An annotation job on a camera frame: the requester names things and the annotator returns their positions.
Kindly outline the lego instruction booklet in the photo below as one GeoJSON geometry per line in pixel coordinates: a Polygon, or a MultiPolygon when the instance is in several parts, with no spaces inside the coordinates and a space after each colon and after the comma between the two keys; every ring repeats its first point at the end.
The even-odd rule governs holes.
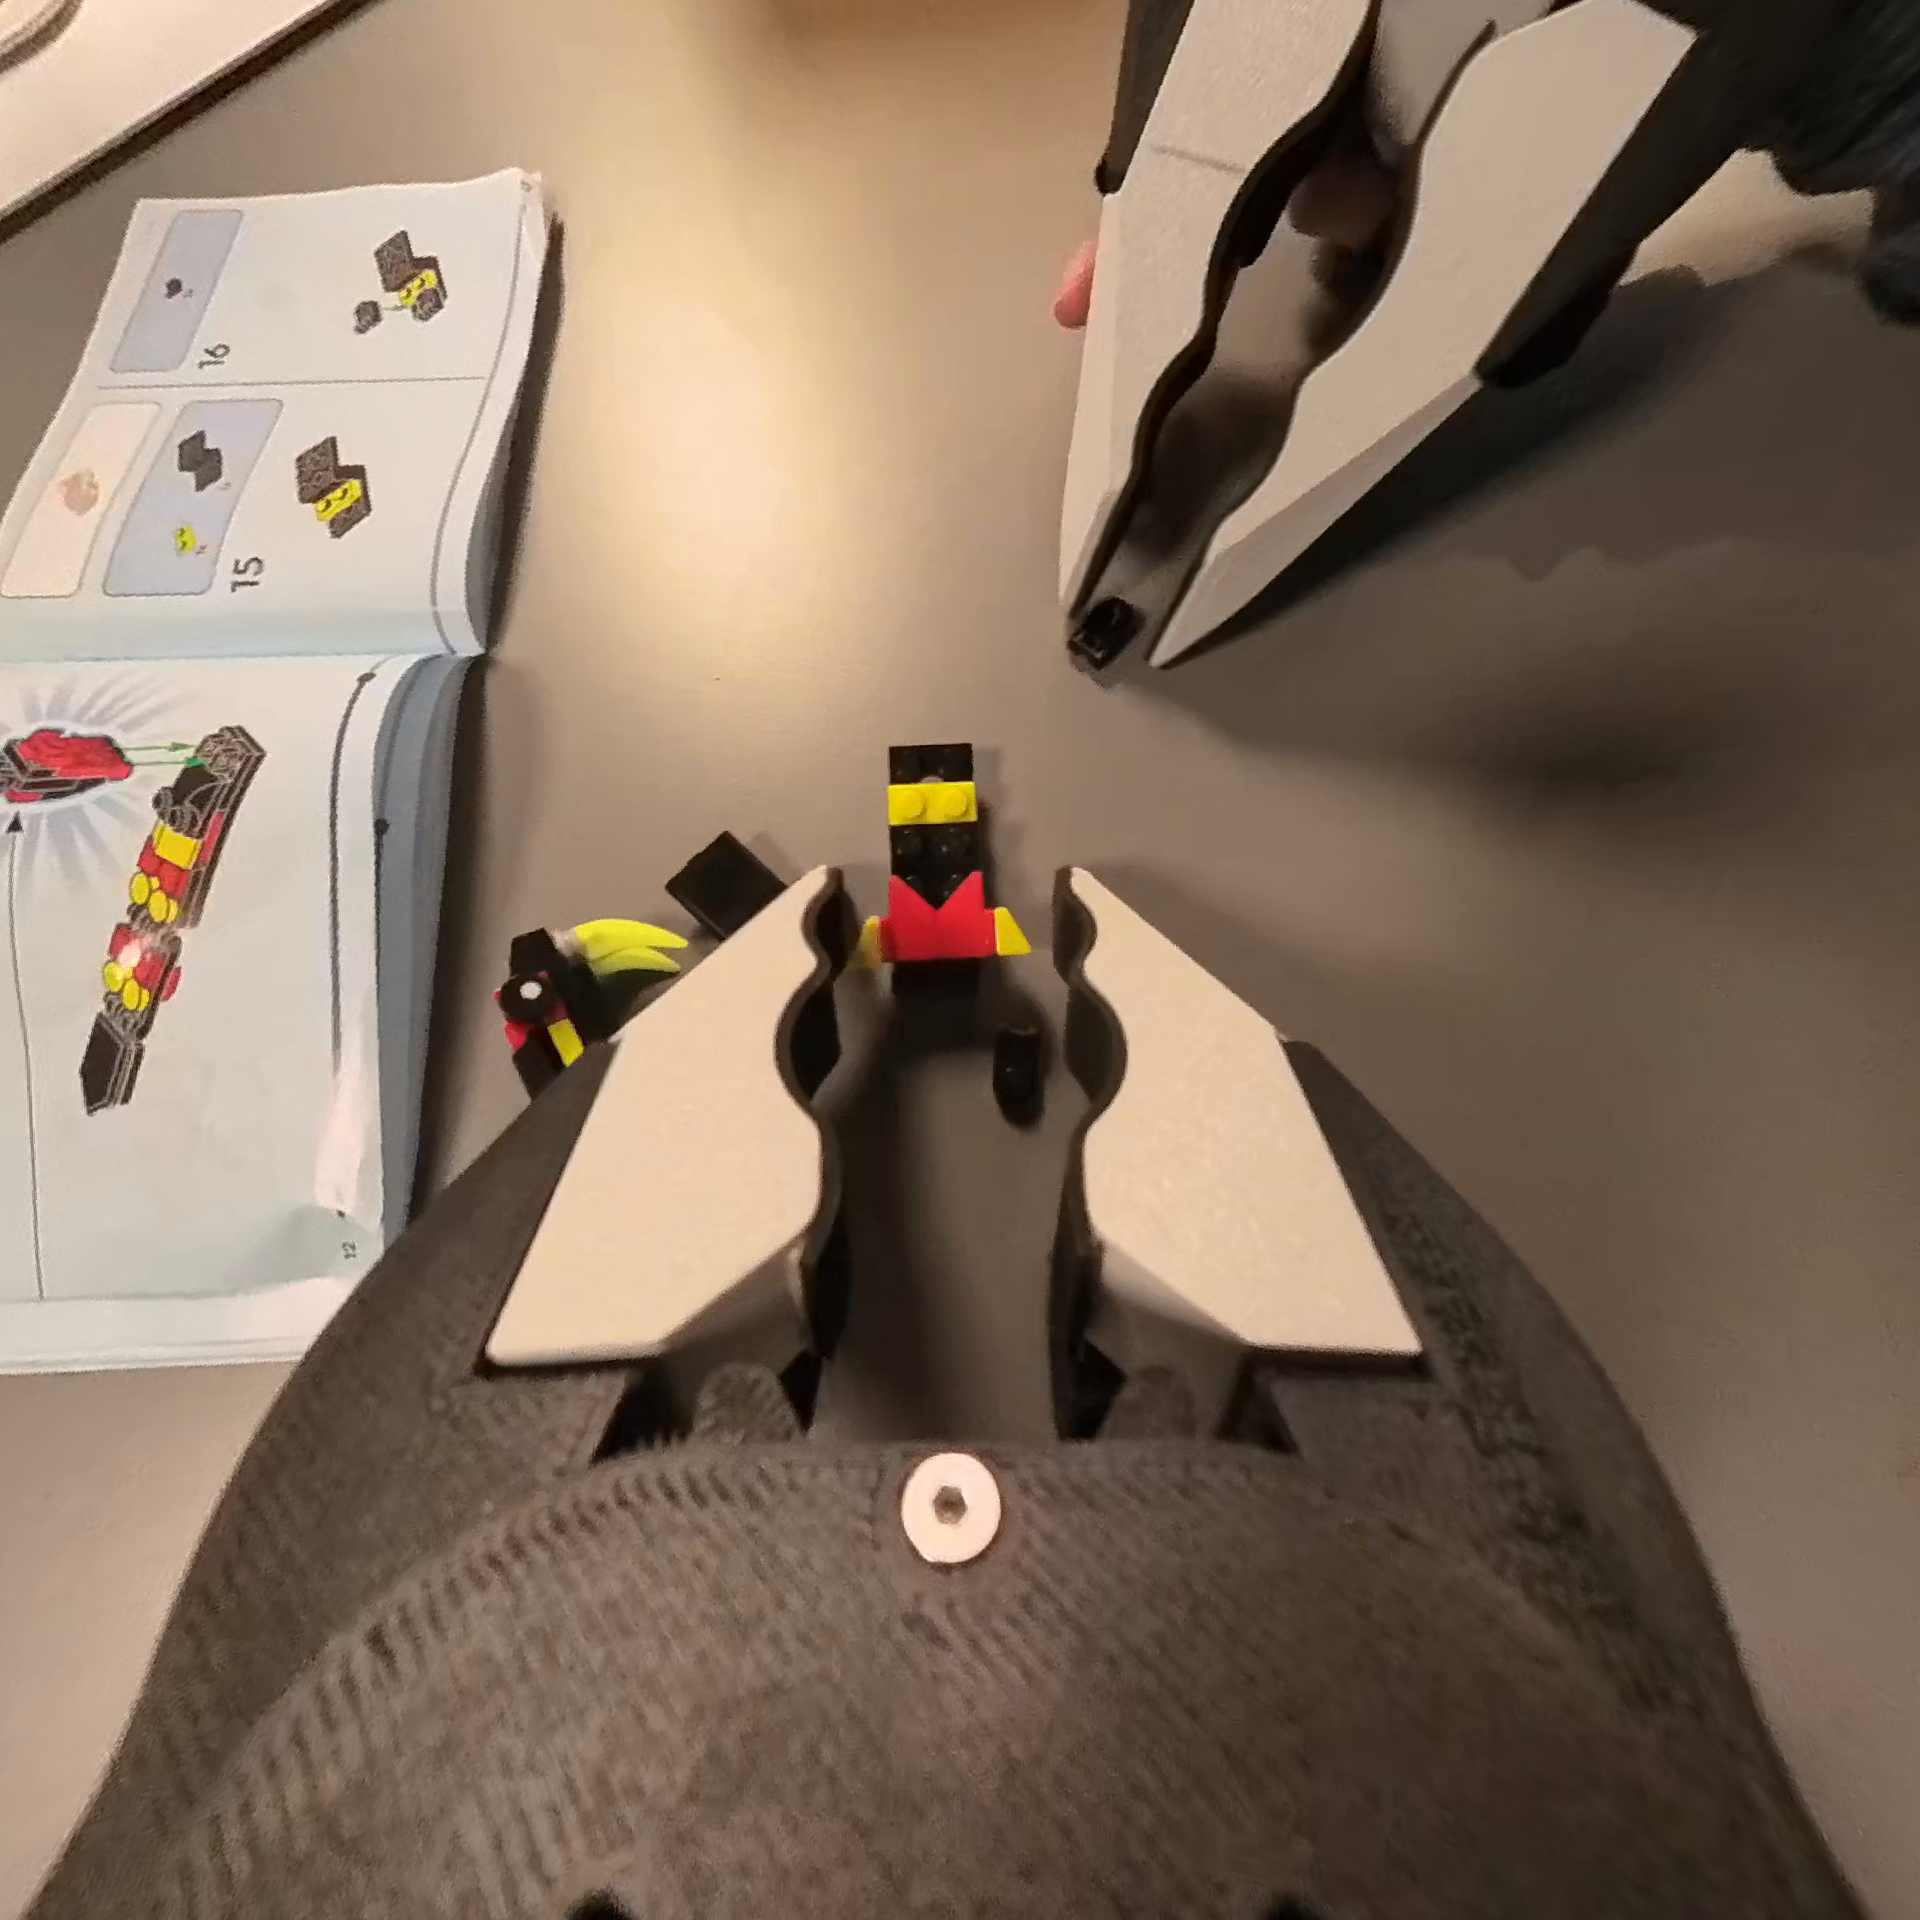
{"type": "Polygon", "coordinates": [[[535,173],[135,202],[5,511],[5,1374],[296,1360],[403,1233],[535,173]]]}

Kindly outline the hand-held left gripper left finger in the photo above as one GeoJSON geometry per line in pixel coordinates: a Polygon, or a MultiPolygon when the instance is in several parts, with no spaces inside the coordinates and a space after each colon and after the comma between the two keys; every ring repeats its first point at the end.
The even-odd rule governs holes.
{"type": "Polygon", "coordinates": [[[815,866],[617,1034],[488,1327],[495,1370],[637,1367],[689,1416],[711,1370],[758,1367],[812,1427],[849,1309],[815,1104],[849,955],[844,878],[815,866]]]}

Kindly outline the black flat lego piece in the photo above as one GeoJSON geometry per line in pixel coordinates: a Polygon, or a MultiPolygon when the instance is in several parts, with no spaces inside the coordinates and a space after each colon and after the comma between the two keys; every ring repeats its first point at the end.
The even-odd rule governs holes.
{"type": "Polygon", "coordinates": [[[767,869],[732,831],[706,842],[674,878],[663,897],[697,923],[711,946],[732,941],[754,923],[787,880],[767,869]]]}

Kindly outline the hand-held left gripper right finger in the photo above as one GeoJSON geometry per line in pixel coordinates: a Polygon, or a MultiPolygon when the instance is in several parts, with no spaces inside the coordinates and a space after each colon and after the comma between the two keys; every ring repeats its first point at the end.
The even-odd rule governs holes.
{"type": "Polygon", "coordinates": [[[1052,1419],[1114,1432],[1171,1388],[1173,1432],[1230,1437],[1264,1370],[1420,1370],[1394,1266],[1284,1034],[1090,869],[1063,869],[1052,961],[1088,1107],[1052,1246],[1052,1419]]]}

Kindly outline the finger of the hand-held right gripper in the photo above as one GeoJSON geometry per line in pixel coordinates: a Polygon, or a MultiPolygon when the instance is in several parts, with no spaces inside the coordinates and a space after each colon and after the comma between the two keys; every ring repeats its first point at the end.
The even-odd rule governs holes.
{"type": "Polygon", "coordinates": [[[1063,630],[1137,524],[1173,402],[1212,367],[1233,275],[1339,144],[1376,3],[1125,3],[1094,163],[1100,265],[1060,529],[1063,630]]]}
{"type": "Polygon", "coordinates": [[[1156,670],[1241,614],[1479,395],[1483,354],[1692,42],[1647,3],[1569,3],[1456,68],[1414,155],[1376,301],[1306,372],[1274,467],[1212,536],[1148,653],[1156,670]]]}

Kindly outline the white rounded board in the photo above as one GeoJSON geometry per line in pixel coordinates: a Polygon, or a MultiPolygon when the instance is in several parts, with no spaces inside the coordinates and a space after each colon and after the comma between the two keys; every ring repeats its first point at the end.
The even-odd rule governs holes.
{"type": "Polygon", "coordinates": [[[5,237],[366,3],[5,3],[5,237]]]}

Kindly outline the black lego assembly yellow claws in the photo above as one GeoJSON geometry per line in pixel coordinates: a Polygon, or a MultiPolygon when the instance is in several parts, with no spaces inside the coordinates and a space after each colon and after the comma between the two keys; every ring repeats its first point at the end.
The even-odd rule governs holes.
{"type": "Polygon", "coordinates": [[[519,934],[495,1003],[527,1096],[608,1043],[682,974],[682,954],[683,937],[622,917],[519,934]]]}

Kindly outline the black red yellow lego assembly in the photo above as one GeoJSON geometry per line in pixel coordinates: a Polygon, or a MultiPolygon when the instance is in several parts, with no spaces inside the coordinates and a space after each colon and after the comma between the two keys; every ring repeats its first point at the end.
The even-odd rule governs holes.
{"type": "Polygon", "coordinates": [[[888,897],[855,941],[855,961],[896,996],[966,992],[981,974],[1031,955],[995,900],[987,807],[966,742],[888,747],[885,785],[888,897]]]}

